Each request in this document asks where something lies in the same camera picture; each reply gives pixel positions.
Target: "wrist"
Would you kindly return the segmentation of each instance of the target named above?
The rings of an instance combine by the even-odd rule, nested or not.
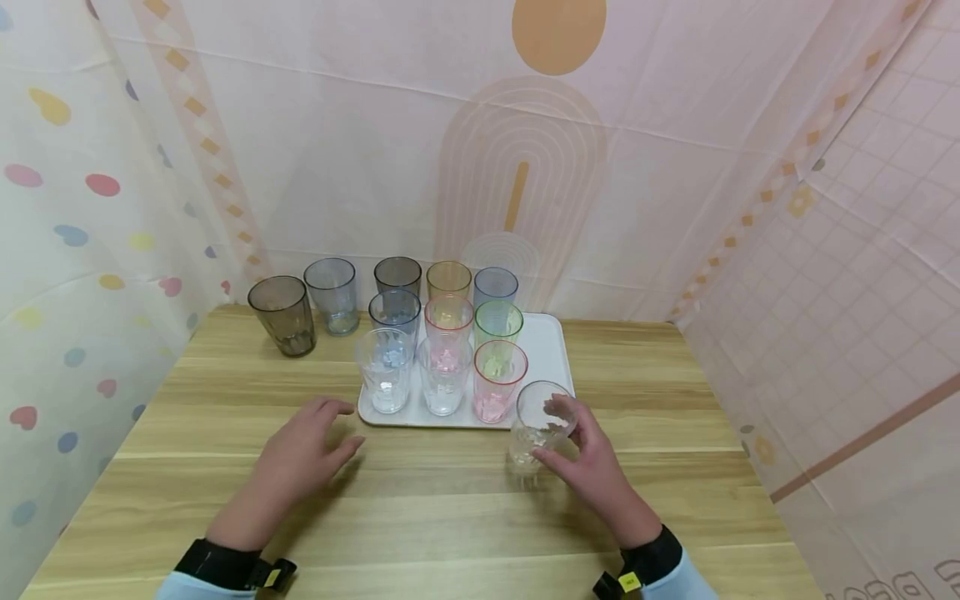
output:
[[[270,497],[248,482],[213,519],[206,530],[206,538],[234,550],[262,550],[270,543],[289,511],[287,503]]]
[[[621,490],[610,496],[610,502],[598,510],[598,515],[624,550],[650,543],[663,529],[657,514],[626,481]]]

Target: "light blue sleeve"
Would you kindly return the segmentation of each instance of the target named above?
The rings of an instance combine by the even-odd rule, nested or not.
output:
[[[164,580],[155,600],[253,600],[256,590],[217,588],[185,573],[173,572]]]
[[[717,594],[684,548],[680,564],[669,575],[643,589],[643,600],[717,600]]]

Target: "pink fabric wall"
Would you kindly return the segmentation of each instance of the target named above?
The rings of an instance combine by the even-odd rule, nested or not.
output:
[[[960,0],[935,0],[681,321],[827,598],[960,597],[958,197]]]

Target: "wooden table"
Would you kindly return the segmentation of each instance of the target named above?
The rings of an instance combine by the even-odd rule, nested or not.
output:
[[[680,333],[563,325],[578,397],[720,597],[820,597]],[[23,598],[152,597],[298,407],[357,398],[356,339],[287,359],[247,307],[211,313]],[[368,437],[362,458],[268,548],[300,566],[291,600],[585,599],[620,567],[561,481],[516,489],[507,432],[341,420]]]

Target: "yellow tag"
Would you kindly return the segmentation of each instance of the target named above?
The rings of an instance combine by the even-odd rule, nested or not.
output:
[[[263,587],[264,587],[264,588],[269,588],[270,586],[272,586],[273,584],[275,584],[275,583],[276,583],[276,578],[279,577],[279,576],[280,576],[280,569],[275,568],[274,570],[270,571],[270,575],[267,575],[267,581],[263,584]]]
[[[624,591],[633,591],[635,589],[640,589],[643,587],[643,584],[636,578],[636,573],[631,571],[626,575],[620,575],[620,586]]]

